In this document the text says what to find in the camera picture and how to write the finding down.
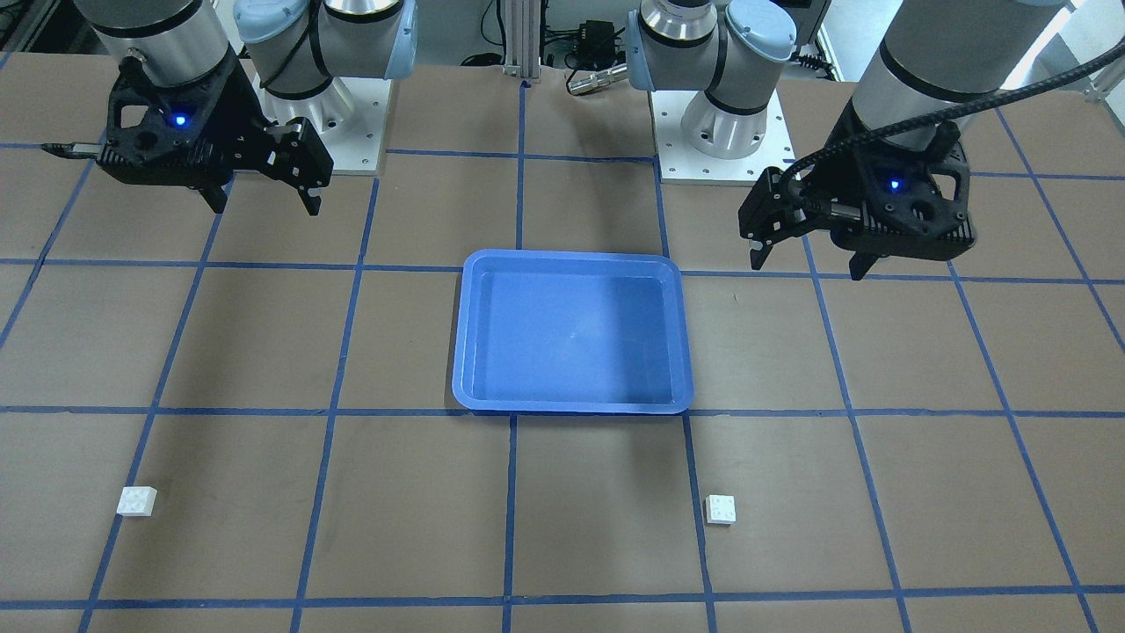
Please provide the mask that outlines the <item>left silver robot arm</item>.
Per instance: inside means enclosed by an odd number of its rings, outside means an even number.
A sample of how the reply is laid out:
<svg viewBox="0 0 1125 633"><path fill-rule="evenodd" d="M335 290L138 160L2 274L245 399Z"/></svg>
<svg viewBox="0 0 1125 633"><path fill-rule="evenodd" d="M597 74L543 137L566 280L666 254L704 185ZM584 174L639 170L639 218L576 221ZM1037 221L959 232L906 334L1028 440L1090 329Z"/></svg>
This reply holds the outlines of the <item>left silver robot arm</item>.
<svg viewBox="0 0 1125 633"><path fill-rule="evenodd" d="M849 273L881 257L945 263L976 244L968 208L965 107L990 109L1060 1L904 1L824 147L808 168L766 168L738 211L752 268L778 242L827 230ZM688 90L688 142L720 159L752 155L798 48L772 1L642 1L626 28L636 89Z"/></svg>

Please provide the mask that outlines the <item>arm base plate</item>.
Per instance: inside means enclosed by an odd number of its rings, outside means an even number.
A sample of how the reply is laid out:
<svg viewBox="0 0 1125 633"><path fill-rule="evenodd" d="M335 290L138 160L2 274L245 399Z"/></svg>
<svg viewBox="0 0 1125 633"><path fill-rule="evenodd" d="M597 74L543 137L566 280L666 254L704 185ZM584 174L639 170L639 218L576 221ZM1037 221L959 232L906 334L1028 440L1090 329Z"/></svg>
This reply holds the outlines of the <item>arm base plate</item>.
<svg viewBox="0 0 1125 633"><path fill-rule="evenodd" d="M651 92L650 105L665 184L754 186L766 168L796 159L777 91L752 115L719 111L692 90Z"/></svg>
<svg viewBox="0 0 1125 633"><path fill-rule="evenodd" d="M338 175L374 177L381 169L393 80L334 76L320 94L290 100L256 88L258 103L270 120L296 117L314 124Z"/></svg>

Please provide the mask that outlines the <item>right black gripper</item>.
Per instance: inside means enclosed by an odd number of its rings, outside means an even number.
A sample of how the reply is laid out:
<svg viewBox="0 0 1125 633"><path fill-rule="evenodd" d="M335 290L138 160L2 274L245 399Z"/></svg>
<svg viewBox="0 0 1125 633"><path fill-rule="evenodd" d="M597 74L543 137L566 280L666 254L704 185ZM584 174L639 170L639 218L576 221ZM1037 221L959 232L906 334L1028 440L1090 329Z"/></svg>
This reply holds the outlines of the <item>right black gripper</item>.
<svg viewBox="0 0 1125 633"><path fill-rule="evenodd" d="M320 215L330 152L304 117L278 126L266 118L233 49L205 75L172 87L154 84L128 54L108 107L96 164L120 183L189 188L220 215L234 172L250 170L292 186L306 212Z"/></svg>

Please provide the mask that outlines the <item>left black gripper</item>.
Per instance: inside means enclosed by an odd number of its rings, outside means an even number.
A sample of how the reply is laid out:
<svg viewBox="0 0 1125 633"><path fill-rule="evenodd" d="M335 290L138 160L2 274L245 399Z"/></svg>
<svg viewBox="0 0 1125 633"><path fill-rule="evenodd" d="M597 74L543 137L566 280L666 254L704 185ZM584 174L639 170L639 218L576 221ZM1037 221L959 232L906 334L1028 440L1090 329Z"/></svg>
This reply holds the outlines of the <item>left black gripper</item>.
<svg viewBox="0 0 1125 633"><path fill-rule="evenodd" d="M884 139L843 150L813 164L807 177L783 181L767 168L738 209L749 239L752 270L762 270L780 241L828 230L849 250L850 280L884 257L948 261L976 244L968 209L969 162L958 126L943 121L922 150Z"/></svg>

